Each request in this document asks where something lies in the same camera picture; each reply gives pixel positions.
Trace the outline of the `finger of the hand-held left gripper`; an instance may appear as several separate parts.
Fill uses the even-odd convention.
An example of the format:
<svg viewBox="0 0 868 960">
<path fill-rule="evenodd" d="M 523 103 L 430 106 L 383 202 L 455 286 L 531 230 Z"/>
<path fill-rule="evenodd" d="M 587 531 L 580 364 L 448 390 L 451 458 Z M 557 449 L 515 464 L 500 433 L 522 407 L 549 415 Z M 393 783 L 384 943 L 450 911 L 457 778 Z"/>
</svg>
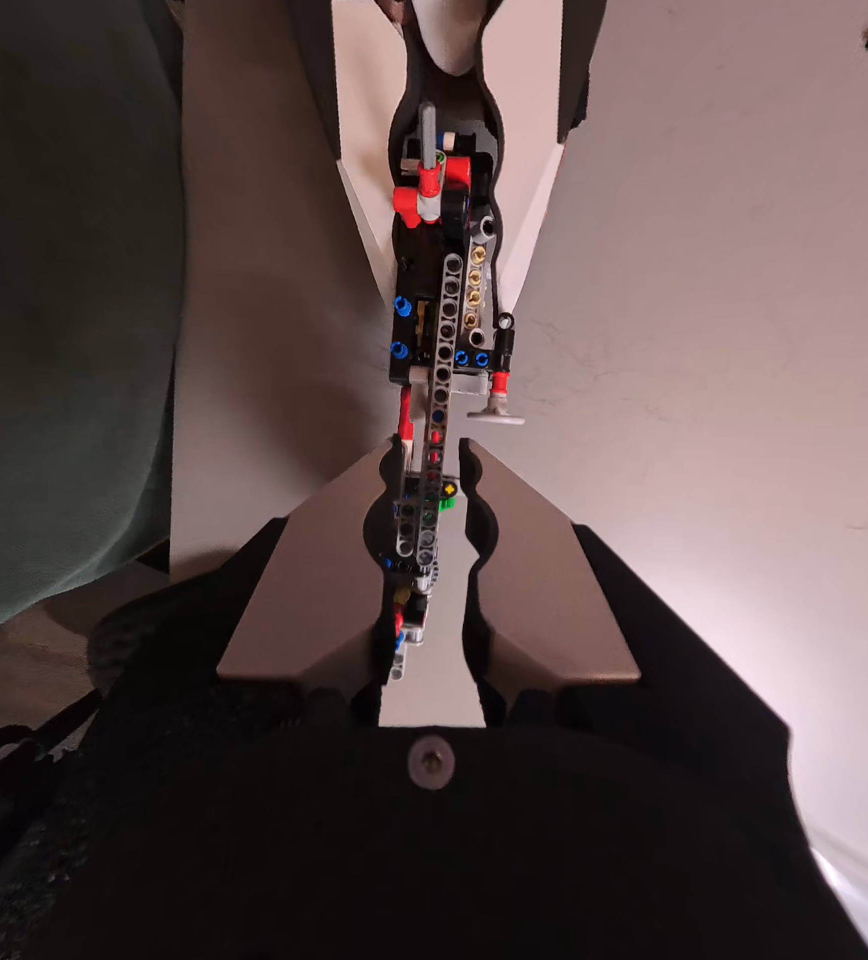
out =
<svg viewBox="0 0 868 960">
<path fill-rule="evenodd" d="M 562 14 L 561 1 L 501 2 L 481 38 L 484 80 L 501 128 L 493 187 L 501 221 L 494 269 L 501 305 L 516 304 L 522 291 L 560 168 Z"/>
<path fill-rule="evenodd" d="M 334 1 L 332 26 L 344 190 L 378 291 L 394 295 L 392 121 L 405 91 L 401 31 L 373 1 Z"/>
</svg>

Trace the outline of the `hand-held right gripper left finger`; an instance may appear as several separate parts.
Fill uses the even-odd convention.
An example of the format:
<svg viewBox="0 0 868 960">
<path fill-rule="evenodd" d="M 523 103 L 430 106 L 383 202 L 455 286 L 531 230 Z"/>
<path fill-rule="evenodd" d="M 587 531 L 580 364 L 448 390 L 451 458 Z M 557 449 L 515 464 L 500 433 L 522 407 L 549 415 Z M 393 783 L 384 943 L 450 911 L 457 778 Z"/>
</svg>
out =
<svg viewBox="0 0 868 960">
<path fill-rule="evenodd" d="M 384 575 L 365 541 L 369 510 L 398 476 L 389 438 L 292 510 L 217 667 L 221 680 L 357 694 L 372 683 Z"/>
</svg>

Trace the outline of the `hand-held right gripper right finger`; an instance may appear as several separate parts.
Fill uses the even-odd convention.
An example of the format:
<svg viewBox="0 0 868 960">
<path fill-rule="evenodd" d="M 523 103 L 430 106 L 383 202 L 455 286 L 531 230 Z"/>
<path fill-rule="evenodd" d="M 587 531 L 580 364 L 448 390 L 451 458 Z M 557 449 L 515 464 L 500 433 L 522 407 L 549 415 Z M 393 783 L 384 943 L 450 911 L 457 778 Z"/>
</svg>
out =
<svg viewBox="0 0 868 960">
<path fill-rule="evenodd" d="M 641 672 L 570 518 L 472 438 L 460 442 L 468 575 L 463 644 L 497 694 L 632 685 Z"/>
</svg>

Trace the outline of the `lego car chassis assembly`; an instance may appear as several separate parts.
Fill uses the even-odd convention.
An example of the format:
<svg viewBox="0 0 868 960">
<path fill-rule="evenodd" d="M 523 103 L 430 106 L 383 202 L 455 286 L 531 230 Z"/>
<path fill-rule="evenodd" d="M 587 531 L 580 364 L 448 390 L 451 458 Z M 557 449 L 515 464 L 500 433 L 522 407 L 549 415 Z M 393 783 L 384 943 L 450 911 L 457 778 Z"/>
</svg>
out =
<svg viewBox="0 0 868 960">
<path fill-rule="evenodd" d="M 384 559 L 394 575 L 394 653 L 389 679 L 405 673 L 407 650 L 421 645 L 439 575 L 440 516 L 459 481 L 447 473 L 451 402 L 480 397 L 475 421 L 520 425 L 508 410 L 515 321 L 493 290 L 498 222 L 489 196 L 490 152 L 474 133 L 440 125 L 420 102 L 402 141 L 392 194 L 395 259 L 389 378 L 400 390 L 402 450 L 393 498 L 394 542 Z"/>
</svg>

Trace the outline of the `person's green sweater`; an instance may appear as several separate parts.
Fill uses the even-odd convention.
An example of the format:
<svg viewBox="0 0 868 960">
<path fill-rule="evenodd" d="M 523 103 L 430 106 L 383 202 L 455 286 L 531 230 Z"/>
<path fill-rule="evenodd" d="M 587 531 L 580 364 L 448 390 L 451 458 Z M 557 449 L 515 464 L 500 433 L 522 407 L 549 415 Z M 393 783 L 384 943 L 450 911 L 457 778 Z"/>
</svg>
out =
<svg viewBox="0 0 868 960">
<path fill-rule="evenodd" d="M 0 2 L 0 625 L 169 534 L 182 58 L 169 2 Z"/>
</svg>

